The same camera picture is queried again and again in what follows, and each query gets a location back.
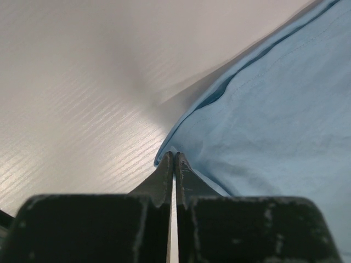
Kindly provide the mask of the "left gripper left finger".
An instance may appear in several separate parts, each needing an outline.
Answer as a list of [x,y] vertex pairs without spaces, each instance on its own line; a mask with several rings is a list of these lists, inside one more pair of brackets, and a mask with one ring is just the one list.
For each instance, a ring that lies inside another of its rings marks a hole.
[[173,155],[128,194],[36,195],[14,218],[1,262],[166,262]]

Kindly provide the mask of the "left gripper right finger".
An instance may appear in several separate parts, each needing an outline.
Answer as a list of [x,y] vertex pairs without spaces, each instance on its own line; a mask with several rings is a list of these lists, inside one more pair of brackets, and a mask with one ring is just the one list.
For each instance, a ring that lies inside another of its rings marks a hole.
[[223,197],[175,156],[180,262],[341,262],[324,217],[301,197]]

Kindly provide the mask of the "light blue t shirt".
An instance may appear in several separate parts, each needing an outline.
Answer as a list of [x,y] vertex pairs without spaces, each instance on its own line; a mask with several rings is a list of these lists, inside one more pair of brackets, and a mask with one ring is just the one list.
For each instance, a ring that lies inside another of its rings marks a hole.
[[302,196],[350,253],[350,1],[323,1],[220,76],[160,147],[233,196]]

